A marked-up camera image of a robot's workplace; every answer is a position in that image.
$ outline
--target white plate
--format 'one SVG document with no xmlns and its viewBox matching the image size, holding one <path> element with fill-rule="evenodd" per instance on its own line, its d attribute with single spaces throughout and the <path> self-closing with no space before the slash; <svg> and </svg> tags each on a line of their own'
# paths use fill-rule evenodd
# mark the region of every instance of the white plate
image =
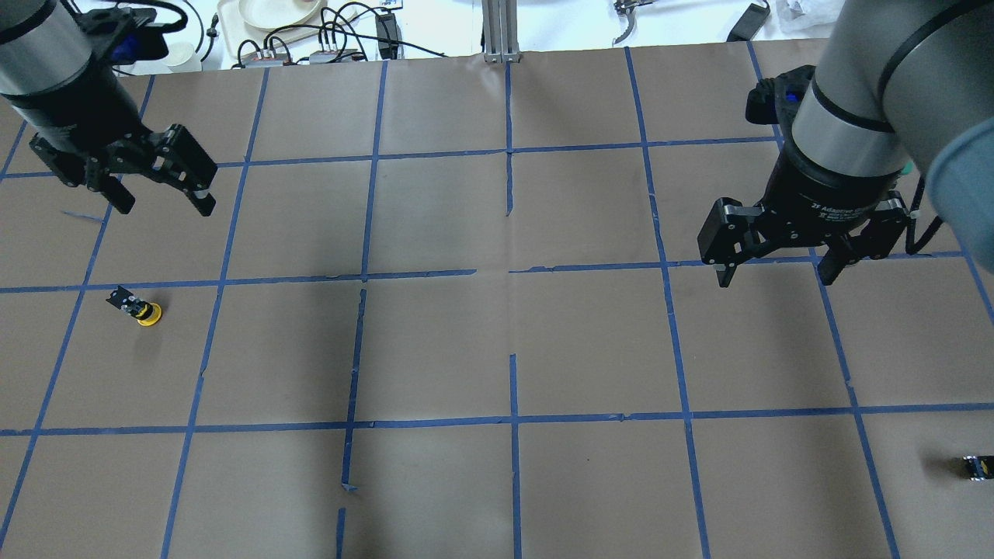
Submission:
<svg viewBox="0 0 994 559">
<path fill-rule="evenodd" d="M 266 30 L 306 21 L 320 8 L 318 0 L 239 0 L 242 19 Z"/>
</svg>

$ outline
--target white floor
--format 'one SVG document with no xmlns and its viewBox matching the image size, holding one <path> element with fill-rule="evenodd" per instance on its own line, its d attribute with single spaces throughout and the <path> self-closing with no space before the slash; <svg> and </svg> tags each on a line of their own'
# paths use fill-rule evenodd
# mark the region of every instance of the white floor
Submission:
<svg viewBox="0 0 994 559">
<path fill-rule="evenodd" d="M 182 5 L 179 0 L 172 3 Z M 337 8 L 345 0 L 330 0 Z M 190 0 L 210 25 L 211 17 L 218 11 L 216 0 Z M 77 0 L 83 10 L 109 6 L 109 2 Z M 635 10 L 636 26 L 622 45 L 641 47 L 649 45 L 691 45 L 721 43 L 729 30 L 748 6 L 747 0 L 657 0 Z M 784 33 L 780 29 L 778 10 L 785 10 L 783 0 L 772 0 L 773 12 L 755 39 L 804 39 L 828 37 L 831 25 L 822 25 L 800 32 Z M 422 45 L 449 56 L 467 56 L 480 52 L 480 33 L 483 25 L 481 0 L 408 0 L 397 12 L 405 41 Z M 172 21 L 173 16 L 162 14 L 160 21 Z M 607 49 L 625 29 L 626 20 L 615 14 L 612 0 L 519 0 L 518 37 L 522 51 L 579 51 Z M 371 15 L 364 16 L 356 26 L 362 35 L 376 35 Z M 200 27 L 191 18 L 187 29 L 167 36 L 167 42 L 200 40 Z M 373 56 L 375 41 L 365 41 Z M 317 50 L 317 40 L 308 39 L 291 45 L 295 58 Z M 405 48 L 404 58 L 430 57 L 415 49 Z M 214 52 L 204 63 L 204 70 L 227 69 L 236 58 L 226 52 L 224 41 L 219 38 Z M 161 62 L 139 63 L 125 70 L 135 74 L 161 74 L 168 69 Z"/>
</svg>

